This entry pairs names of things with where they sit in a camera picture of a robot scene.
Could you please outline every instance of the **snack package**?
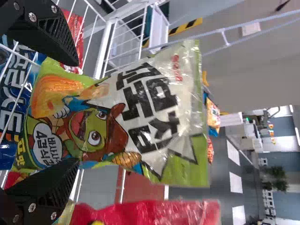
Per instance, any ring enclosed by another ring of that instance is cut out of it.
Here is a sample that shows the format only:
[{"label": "snack package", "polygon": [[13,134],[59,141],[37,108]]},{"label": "snack package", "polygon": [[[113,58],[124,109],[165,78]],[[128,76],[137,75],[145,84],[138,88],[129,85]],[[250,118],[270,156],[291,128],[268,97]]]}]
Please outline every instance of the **snack package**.
[{"label": "snack package", "polygon": [[209,164],[212,164],[212,161],[214,160],[214,147],[212,146],[212,141],[210,138],[207,139],[207,159]]},{"label": "snack package", "polygon": [[[70,12],[61,8],[62,12],[66,20],[69,18]],[[63,67],[67,72],[72,72],[75,74],[82,74],[80,68],[83,67],[83,17],[76,15],[74,13],[71,14],[70,20],[67,23],[69,25],[74,43],[76,44],[76,50],[79,59],[79,66],[78,67],[70,67],[60,63],[60,66]]]},{"label": "snack package", "polygon": [[100,210],[95,210],[84,203],[68,203],[61,217],[54,224],[219,225],[221,220],[220,209],[220,204],[216,200],[202,202],[141,201],[115,204]]},{"label": "snack package", "polygon": [[220,128],[220,110],[218,107],[209,99],[206,98],[207,106],[207,125],[212,128]]},{"label": "snack package", "polygon": [[[62,9],[64,16],[68,19],[70,12]],[[71,30],[73,39],[76,41],[77,37],[77,45],[76,49],[78,52],[79,58],[79,67],[82,68],[83,65],[83,32],[79,33],[80,27],[83,23],[82,16],[78,16],[76,14],[72,14],[69,20],[69,28]],[[0,43],[13,49],[16,42],[6,35],[0,38]],[[26,58],[33,60],[35,51],[22,45],[18,44],[16,50],[17,53],[25,56]],[[0,47],[0,74],[3,72],[6,62],[10,56],[10,52],[4,50]],[[35,62],[37,64],[41,64],[45,60],[46,56],[44,54],[39,53]],[[80,69],[78,67],[68,67],[60,63],[60,66],[64,68],[66,71],[70,71],[73,73],[80,73]],[[22,84],[24,79],[29,71],[30,63],[22,59],[18,55],[13,55],[11,59],[11,63],[7,67],[4,77],[1,80],[1,117],[0,117],[0,135],[3,132],[6,122],[8,121],[8,117],[10,112],[12,111],[15,103],[15,99],[17,98],[20,89],[22,88]],[[15,159],[15,153],[17,150],[17,143],[19,142],[19,135],[22,133],[24,118],[29,106],[32,87],[34,85],[34,81],[38,75],[39,66],[33,65],[31,71],[28,75],[27,82],[24,86],[24,89],[21,93],[20,99],[18,101],[18,105],[15,109],[14,116],[11,119],[10,125],[8,126],[8,130],[4,136],[4,139],[0,145],[0,170],[9,170],[12,167],[12,164]]]},{"label": "snack package", "polygon": [[217,137],[220,130],[220,110],[219,108],[210,100],[207,93],[204,93],[203,96],[206,98],[206,107],[207,107],[207,125],[209,126],[209,135]]},{"label": "snack package", "polygon": [[185,41],[102,80],[44,61],[14,169],[67,157],[121,165],[153,182],[209,185],[199,49]]}]

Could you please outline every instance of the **wire rack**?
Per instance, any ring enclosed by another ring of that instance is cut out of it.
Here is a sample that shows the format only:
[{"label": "wire rack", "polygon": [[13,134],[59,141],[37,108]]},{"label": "wire rack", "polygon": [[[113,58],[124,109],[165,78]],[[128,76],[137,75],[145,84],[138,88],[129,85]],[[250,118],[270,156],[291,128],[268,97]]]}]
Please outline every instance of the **wire rack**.
[{"label": "wire rack", "polygon": [[[166,45],[171,45],[182,41],[176,40],[168,43],[167,34],[169,22],[167,21],[163,13],[160,11],[160,8],[158,7],[158,4],[155,2],[155,0],[132,0],[131,2],[128,2],[127,0],[103,0],[103,2],[99,2],[99,0],[57,0],[54,1],[54,3],[59,7],[65,8],[66,10],[70,11],[67,21],[70,20],[72,13],[81,15],[83,17],[83,22],[80,26],[79,32],[83,32],[84,53],[83,64],[82,67],[79,68],[79,71],[82,71],[84,74],[90,75],[96,79],[103,78],[104,76],[111,74],[117,69],[130,65],[131,63],[139,60],[142,54],[147,53],[147,51],[149,50],[159,49],[160,47],[164,47]],[[101,7],[101,5],[104,3],[109,6],[110,13],[107,13],[103,10],[103,7]],[[154,22],[152,17],[152,23],[149,31],[150,34],[146,37],[146,15],[147,9],[149,7],[152,8],[152,10],[155,10],[155,12],[162,17],[161,23],[163,23],[163,26],[159,27],[158,29],[155,26],[153,26]],[[202,56],[207,56],[222,49],[228,48],[234,44],[239,44],[243,41],[247,41],[261,34],[265,34],[272,30],[279,29],[283,26],[287,26],[291,23],[300,20],[300,18],[293,19],[279,26],[263,30],[253,35],[240,38],[239,40],[236,40],[231,43],[228,42],[226,38],[226,31],[228,30],[237,29],[252,23],[273,20],[298,13],[300,13],[300,10],[294,10],[291,12],[274,15],[231,27],[213,30],[203,34],[191,36],[190,38],[202,38],[213,34],[220,34],[222,36],[224,40],[224,45],[216,47],[202,54]],[[154,36],[159,36],[160,42],[155,42],[156,45],[143,48],[143,42]],[[40,67],[37,63],[35,63],[35,59],[37,58],[38,54],[35,53],[34,58],[30,60],[29,58],[20,54],[20,46],[20,43],[15,42],[14,47],[10,49],[5,45],[0,44],[0,48],[10,53],[8,61],[0,74],[0,82],[4,78],[5,71],[14,57],[23,59],[30,64],[29,70],[23,79],[23,83],[20,86],[20,92],[18,96],[10,96],[10,100],[14,102],[14,106],[11,112],[9,114],[2,114],[1,112],[1,116],[9,116],[9,118],[8,120],[5,120],[6,123],[2,125],[3,127],[0,127],[2,130],[0,136],[0,144],[6,135],[6,131],[10,129],[10,124],[12,124],[13,120],[17,117],[17,114],[15,114],[14,111],[18,103],[21,102],[20,96],[23,89],[32,89],[32,87],[28,87],[27,83],[30,71],[33,68]],[[4,187],[7,174],[8,171],[0,171],[1,188]],[[78,201],[81,183],[83,180],[83,174],[83,169],[78,170],[75,180],[76,185],[74,185],[71,194],[71,199],[75,201]],[[117,187],[121,190],[120,202],[122,202],[123,199],[125,176],[126,172],[125,170],[123,170],[122,185],[121,187]],[[167,198],[167,196],[168,186],[165,187],[165,198]]]},{"label": "wire rack", "polygon": [[[165,22],[164,41],[165,43],[167,42],[169,23],[157,3],[155,3],[155,0],[133,0],[132,2],[127,0],[103,0],[103,2],[98,0],[54,0],[53,2],[70,12],[68,18],[66,18],[67,22],[70,21],[72,14],[82,16],[79,33],[83,33],[84,53],[82,66],[78,70],[80,73],[93,76],[96,79],[103,78],[116,69],[129,65],[141,58],[143,41],[150,37],[145,37],[144,35],[148,7],[158,11],[163,18]],[[79,36],[74,40],[75,45],[79,43]],[[38,69],[40,67],[35,62],[38,53],[36,52],[31,60],[20,54],[19,48],[22,46],[22,44],[15,42],[13,49],[10,49],[0,44],[0,48],[10,53],[8,61],[0,74],[0,82],[5,77],[5,72],[15,57],[25,60],[30,65],[20,86],[18,96],[10,96],[15,104],[6,124],[3,125],[0,143],[5,138],[6,131],[10,129],[10,124],[14,123],[15,116],[17,116],[14,112],[18,104],[21,103],[20,96],[23,89],[28,86],[27,79],[30,71],[33,68]],[[0,171],[1,188],[4,187],[8,172],[8,170]],[[83,174],[84,169],[78,170],[75,185],[70,196],[70,199],[76,202],[79,199]],[[116,187],[120,189],[120,202],[123,199],[125,176],[126,173],[123,170],[122,185],[121,187]]]}]

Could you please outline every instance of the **white wire shelf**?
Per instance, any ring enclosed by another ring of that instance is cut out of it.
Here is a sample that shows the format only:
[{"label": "white wire shelf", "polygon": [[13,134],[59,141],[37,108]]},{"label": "white wire shelf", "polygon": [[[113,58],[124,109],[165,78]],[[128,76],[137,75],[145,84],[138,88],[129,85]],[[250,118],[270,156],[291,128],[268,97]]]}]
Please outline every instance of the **white wire shelf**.
[{"label": "white wire shelf", "polygon": [[[116,7],[117,3],[119,3],[121,0],[116,0],[114,2],[110,2],[109,0],[104,0],[111,8],[113,9],[113,12],[107,15],[101,14],[99,10],[97,9],[97,5],[95,5],[94,1],[89,0],[74,0],[72,4],[67,4],[71,8],[69,9],[70,14],[67,19],[67,21],[70,20],[72,13],[77,12],[76,6],[77,4],[81,5],[81,8],[83,9],[83,13],[81,13],[82,16],[82,25],[80,26],[80,32],[86,33],[84,35],[84,54],[83,54],[83,63],[82,67],[80,68],[81,71],[89,71],[90,74],[93,74],[92,76],[96,79],[104,77],[106,74],[109,74],[117,69],[122,69],[125,66],[128,66],[137,60],[141,58],[141,53],[145,51],[149,51],[152,49],[157,49],[165,46],[170,46],[176,43],[181,42],[182,40],[176,40],[172,42],[165,42],[160,45],[148,47],[148,48],[142,48],[143,41],[147,39],[151,39],[151,35],[148,37],[144,36],[145,31],[145,24],[146,24],[146,14],[147,14],[147,7],[153,7],[158,8],[155,4],[155,0],[133,0],[132,2],[121,6],[119,8]],[[56,4],[58,6],[61,6],[62,3],[66,3],[67,0],[57,0]],[[252,23],[260,23],[264,21],[274,20],[282,17],[287,17],[295,14],[299,14],[299,10],[290,11],[287,13],[282,13],[279,15],[273,15],[262,19],[253,20],[246,23],[237,24],[234,26],[226,27],[226,28],[220,28],[217,30],[213,30],[210,32],[206,32],[203,34],[195,35],[189,37],[190,39],[199,39],[203,38],[205,36],[213,35],[213,34],[220,34],[223,37],[224,45],[216,47],[209,52],[205,52],[202,54],[203,57],[216,53],[218,51],[221,51],[222,49],[228,48],[230,46],[233,46],[235,44],[242,43],[244,41],[247,41],[251,38],[255,38],[259,35],[268,33],[272,30],[280,29],[281,27],[290,25],[296,21],[300,20],[299,18],[290,20],[288,22],[285,22],[281,25],[274,26],[272,28],[269,28],[267,30],[262,30],[258,33],[255,33],[250,36],[246,36],[243,38],[240,38],[239,40],[228,42],[226,38],[226,31],[233,30],[240,28],[245,25],[249,25]],[[164,21],[167,24],[167,30],[169,23],[166,20],[165,17]],[[140,21],[140,24],[133,26],[135,21]],[[79,41],[79,38],[75,40],[75,44],[77,45]],[[26,60],[29,64],[29,70],[26,74],[26,77],[22,83],[22,87],[20,88],[19,95],[17,97],[12,97],[12,101],[14,102],[14,106],[11,110],[11,113],[9,114],[8,121],[5,123],[5,126],[1,132],[0,136],[0,143],[5,137],[6,131],[9,128],[12,119],[14,118],[14,111],[16,107],[18,106],[21,93],[24,88],[27,87],[27,78],[28,74],[31,71],[31,68],[33,66],[39,67],[37,63],[35,63],[35,59],[37,57],[37,54],[35,54],[33,60],[30,60],[29,58],[25,57],[24,55],[21,55],[17,49],[18,49],[19,43],[16,42],[14,47],[10,49],[9,47],[6,47],[3,44],[0,44],[0,48],[4,49],[5,51],[9,52],[9,58],[7,63],[4,66],[3,71],[0,74],[0,82],[5,76],[5,71],[8,68],[13,56],[17,56],[23,60]],[[77,173],[76,180],[78,181],[79,185],[77,186],[77,196],[75,198],[75,193],[73,194],[73,199],[78,200],[78,195],[80,192],[81,182],[83,179],[83,172],[79,171]],[[8,171],[5,171],[2,173],[2,183],[1,187],[3,188],[5,184],[5,180],[7,177]],[[123,179],[122,179],[122,186],[121,189],[121,196],[120,196],[120,202],[122,202],[123,193],[124,193],[124,182],[125,182],[125,171],[123,171]]]}]

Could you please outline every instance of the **cartoon turtle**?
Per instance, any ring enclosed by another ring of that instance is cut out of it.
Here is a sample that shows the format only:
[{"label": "cartoon turtle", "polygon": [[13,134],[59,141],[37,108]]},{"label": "cartoon turtle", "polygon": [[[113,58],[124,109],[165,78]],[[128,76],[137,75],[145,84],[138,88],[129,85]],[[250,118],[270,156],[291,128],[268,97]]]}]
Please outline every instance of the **cartoon turtle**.
[{"label": "cartoon turtle", "polygon": [[[60,87],[63,83],[67,83],[68,86]],[[39,164],[34,157],[36,142],[34,134],[36,132],[44,134],[45,130],[61,141],[61,158],[78,157],[82,161],[113,161],[118,153],[124,152],[128,134],[115,118],[122,113],[125,104],[119,103],[112,108],[106,108],[89,103],[93,98],[101,98],[108,94],[108,83],[101,81],[82,90],[78,95],[62,95],[66,93],[63,91],[52,91],[51,96],[45,94],[47,93],[45,89],[53,89],[53,87],[62,90],[70,88],[68,93],[81,88],[79,83],[67,78],[58,80],[53,75],[43,77],[36,84],[25,121],[25,142],[28,143],[32,158],[39,167],[45,168],[45,165]],[[141,160],[140,155],[136,155],[126,153],[126,162],[132,158],[132,163],[127,165],[133,167]]]}]

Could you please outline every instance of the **white wall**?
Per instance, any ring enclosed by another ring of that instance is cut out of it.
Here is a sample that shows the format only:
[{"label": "white wall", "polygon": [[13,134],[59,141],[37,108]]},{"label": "white wall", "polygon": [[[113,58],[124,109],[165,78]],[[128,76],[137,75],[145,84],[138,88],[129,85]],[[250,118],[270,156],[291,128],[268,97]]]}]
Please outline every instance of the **white wall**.
[{"label": "white wall", "polygon": [[[280,1],[245,0],[204,18],[203,24],[169,38],[191,35],[273,15]],[[300,8],[291,1],[280,13]],[[262,30],[299,15],[261,23]],[[245,112],[277,105],[300,105],[300,22],[233,45],[203,57],[202,69],[221,111]],[[239,29],[226,32],[229,42],[241,37]],[[224,45],[220,34],[201,39],[203,53]]]},{"label": "white wall", "polygon": [[200,17],[207,17],[243,0],[171,0],[170,28],[177,27]]},{"label": "white wall", "polygon": [[276,218],[277,225],[300,225],[300,220]]}]

